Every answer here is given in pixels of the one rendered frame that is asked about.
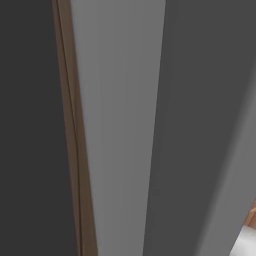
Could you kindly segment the brown wooden cabinet panel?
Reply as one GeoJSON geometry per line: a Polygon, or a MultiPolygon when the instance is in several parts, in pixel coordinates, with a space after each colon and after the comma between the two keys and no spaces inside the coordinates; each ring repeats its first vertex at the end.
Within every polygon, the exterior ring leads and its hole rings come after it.
{"type": "Polygon", "coordinates": [[[52,0],[78,256],[98,256],[70,0],[52,0]]]}

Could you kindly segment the brown wooden cabinet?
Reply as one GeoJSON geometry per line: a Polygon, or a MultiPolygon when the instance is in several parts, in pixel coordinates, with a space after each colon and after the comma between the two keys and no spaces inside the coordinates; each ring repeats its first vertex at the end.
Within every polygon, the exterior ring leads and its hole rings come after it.
{"type": "Polygon", "coordinates": [[[247,215],[244,225],[247,227],[256,229],[256,200],[254,201],[254,203],[247,215]]]}

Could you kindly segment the grey tall fridge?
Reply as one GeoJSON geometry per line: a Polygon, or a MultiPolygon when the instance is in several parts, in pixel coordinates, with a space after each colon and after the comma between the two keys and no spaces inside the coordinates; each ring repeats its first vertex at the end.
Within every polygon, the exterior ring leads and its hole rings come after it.
{"type": "Polygon", "coordinates": [[[229,256],[256,185],[256,0],[70,0],[99,256],[229,256]]]}

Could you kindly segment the dark grey appliance panel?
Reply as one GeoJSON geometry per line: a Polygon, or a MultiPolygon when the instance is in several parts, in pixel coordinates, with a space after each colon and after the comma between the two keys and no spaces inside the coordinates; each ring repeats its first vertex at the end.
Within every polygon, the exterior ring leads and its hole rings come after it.
{"type": "Polygon", "coordinates": [[[0,256],[78,256],[51,0],[0,0],[0,256]]]}

